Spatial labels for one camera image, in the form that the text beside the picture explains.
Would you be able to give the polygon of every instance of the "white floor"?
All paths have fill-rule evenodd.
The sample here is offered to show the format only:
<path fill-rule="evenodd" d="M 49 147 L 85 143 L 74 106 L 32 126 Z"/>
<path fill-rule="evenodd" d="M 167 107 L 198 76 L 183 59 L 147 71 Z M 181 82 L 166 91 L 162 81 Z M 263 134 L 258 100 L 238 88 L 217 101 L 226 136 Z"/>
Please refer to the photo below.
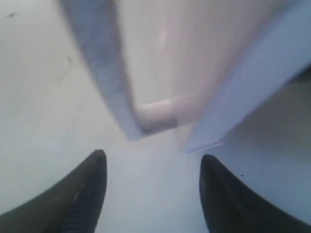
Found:
<path fill-rule="evenodd" d="M 200 156 L 174 131 L 130 143 L 80 61 L 53 0 L 0 7 L 0 214 L 104 149 L 108 186 L 98 233 L 205 233 Z M 162 98 L 159 86 L 146 101 Z"/>

